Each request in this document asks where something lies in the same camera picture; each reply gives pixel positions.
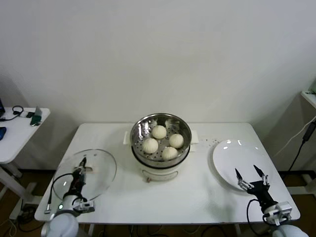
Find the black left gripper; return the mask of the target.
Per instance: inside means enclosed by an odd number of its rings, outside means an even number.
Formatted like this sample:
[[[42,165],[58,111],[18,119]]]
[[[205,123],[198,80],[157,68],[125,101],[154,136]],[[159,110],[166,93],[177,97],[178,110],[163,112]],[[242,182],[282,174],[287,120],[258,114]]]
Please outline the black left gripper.
[[[86,158],[83,158],[78,166],[73,169],[73,180],[68,190],[69,195],[80,196],[83,186],[85,185],[85,174],[86,174]]]

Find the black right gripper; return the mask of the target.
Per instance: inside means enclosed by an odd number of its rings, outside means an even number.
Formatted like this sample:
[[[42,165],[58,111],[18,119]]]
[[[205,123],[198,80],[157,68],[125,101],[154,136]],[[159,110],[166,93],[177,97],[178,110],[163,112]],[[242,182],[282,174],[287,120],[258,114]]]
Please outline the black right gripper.
[[[243,180],[241,174],[235,168],[235,172],[237,176],[237,184],[242,190],[247,191],[248,194],[256,196],[261,207],[273,206],[275,204],[275,201],[269,194],[270,185],[268,182],[268,175],[265,175],[264,172],[260,168],[258,168],[256,165],[253,165],[253,166],[262,180],[247,183],[246,181]]]

